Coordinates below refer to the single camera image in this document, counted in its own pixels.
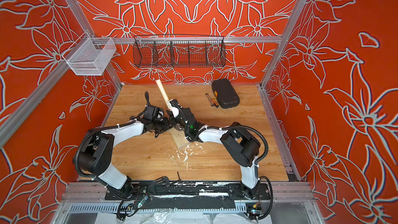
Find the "light wooden block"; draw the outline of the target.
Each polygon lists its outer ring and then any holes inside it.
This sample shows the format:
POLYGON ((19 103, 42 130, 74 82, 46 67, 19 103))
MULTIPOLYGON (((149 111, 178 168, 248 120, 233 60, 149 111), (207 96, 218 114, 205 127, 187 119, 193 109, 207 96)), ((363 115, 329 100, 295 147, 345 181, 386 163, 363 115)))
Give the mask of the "light wooden block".
POLYGON ((172 128, 170 129, 170 134, 172 135, 177 149, 184 149, 190 144, 183 131, 172 128))

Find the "wooden handle claw hammer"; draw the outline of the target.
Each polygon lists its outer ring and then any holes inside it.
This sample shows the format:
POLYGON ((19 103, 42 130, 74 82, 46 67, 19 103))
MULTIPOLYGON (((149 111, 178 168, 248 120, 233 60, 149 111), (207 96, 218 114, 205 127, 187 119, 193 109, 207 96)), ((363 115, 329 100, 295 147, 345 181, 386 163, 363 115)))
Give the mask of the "wooden handle claw hammer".
POLYGON ((157 79, 155 82, 156 82, 156 84, 157 84, 157 86, 158 86, 158 88, 159 88, 159 90, 160 90, 160 92, 162 94, 162 97, 163 97, 163 99, 164 99, 164 101, 166 103, 166 106, 167 106, 168 110, 171 112, 171 114, 169 114, 169 120, 170 120, 171 126, 173 128, 175 128, 175 129, 177 129, 177 130, 181 130, 182 131, 183 128, 180 125, 180 121, 177 118, 174 118, 174 116, 173 116, 173 113, 171 111, 171 106, 170 106, 170 99, 169 99, 169 97, 166 94, 166 91, 165 91, 165 89, 164 89, 164 87, 162 85, 161 80, 157 79))

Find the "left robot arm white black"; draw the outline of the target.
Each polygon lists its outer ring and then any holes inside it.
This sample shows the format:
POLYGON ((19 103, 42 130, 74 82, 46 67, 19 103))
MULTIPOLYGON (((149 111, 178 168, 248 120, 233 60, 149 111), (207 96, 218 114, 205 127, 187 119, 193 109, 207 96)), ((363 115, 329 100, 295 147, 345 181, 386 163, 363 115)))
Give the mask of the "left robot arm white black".
POLYGON ((130 117, 127 123, 87 131, 73 157, 79 176, 100 182, 116 198, 124 201, 132 198, 135 189, 131 178, 112 164, 114 147, 147 132, 157 138, 171 128, 164 110, 150 104, 148 92, 145 92, 145 99, 144 110, 136 117, 130 117))

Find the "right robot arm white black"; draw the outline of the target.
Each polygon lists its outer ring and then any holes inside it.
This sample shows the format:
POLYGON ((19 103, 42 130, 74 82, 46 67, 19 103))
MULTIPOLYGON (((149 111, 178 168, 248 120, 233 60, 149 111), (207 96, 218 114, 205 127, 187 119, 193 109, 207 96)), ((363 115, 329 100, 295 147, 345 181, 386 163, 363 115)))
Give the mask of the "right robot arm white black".
POLYGON ((170 101, 169 111, 177 125, 183 128, 189 142, 217 143, 224 146, 240 166, 241 191, 254 198, 260 188, 259 162, 267 156, 268 143, 256 129, 233 122, 227 127, 214 127, 196 120, 189 108, 183 108, 176 99, 170 101))

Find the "silver ratchet wrench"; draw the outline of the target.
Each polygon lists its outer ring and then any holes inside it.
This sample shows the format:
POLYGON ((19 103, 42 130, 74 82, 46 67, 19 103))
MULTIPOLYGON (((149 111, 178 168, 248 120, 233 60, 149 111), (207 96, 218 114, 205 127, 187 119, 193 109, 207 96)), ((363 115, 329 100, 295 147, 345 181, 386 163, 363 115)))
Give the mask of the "silver ratchet wrench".
POLYGON ((207 99, 209 100, 209 102, 210 102, 210 104, 211 104, 211 107, 215 107, 215 105, 214 105, 214 103, 213 103, 213 101, 212 101, 210 95, 209 95, 208 93, 205 93, 205 95, 206 95, 207 99))

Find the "orange black screwdriver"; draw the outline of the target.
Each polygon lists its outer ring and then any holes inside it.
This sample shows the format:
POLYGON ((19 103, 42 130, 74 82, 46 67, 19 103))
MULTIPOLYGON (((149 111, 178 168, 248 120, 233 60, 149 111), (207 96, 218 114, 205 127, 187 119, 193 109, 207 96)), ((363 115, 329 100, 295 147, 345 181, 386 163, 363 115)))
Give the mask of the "orange black screwdriver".
POLYGON ((217 101, 216 101, 214 98, 212 98, 212 97, 211 97, 211 99, 212 99, 212 101, 213 101, 213 103, 214 103, 214 105, 215 105, 215 108, 218 108, 219 105, 218 105, 217 101))

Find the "black plastic tool case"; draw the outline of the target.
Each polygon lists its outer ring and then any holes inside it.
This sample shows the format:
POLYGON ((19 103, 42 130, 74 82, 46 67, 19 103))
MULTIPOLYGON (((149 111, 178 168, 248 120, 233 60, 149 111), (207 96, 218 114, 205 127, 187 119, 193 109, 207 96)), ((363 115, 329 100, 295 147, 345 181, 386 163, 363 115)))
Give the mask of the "black plastic tool case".
POLYGON ((239 105, 240 98, 228 79, 213 81, 211 88, 221 108, 228 109, 239 105))

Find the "white mesh basket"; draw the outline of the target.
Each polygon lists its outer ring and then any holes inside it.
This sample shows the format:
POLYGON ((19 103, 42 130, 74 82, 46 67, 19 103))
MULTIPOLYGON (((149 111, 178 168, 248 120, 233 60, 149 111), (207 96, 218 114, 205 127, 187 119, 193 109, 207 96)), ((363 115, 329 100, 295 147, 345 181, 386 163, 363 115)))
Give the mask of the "white mesh basket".
POLYGON ((62 59, 77 76, 100 76, 115 52, 112 38, 85 37, 65 50, 62 59))

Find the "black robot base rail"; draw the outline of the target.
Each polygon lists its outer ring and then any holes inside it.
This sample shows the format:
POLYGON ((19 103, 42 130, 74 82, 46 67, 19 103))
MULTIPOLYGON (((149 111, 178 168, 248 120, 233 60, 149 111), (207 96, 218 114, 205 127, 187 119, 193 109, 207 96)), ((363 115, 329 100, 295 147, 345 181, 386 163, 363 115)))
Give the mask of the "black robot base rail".
POLYGON ((269 200, 271 192, 268 184, 262 182, 249 189, 243 183, 235 181, 183 181, 169 180, 164 176, 152 181, 133 181, 128 178, 124 190, 107 189, 105 200, 135 199, 143 196, 209 196, 228 197, 231 200, 269 200))

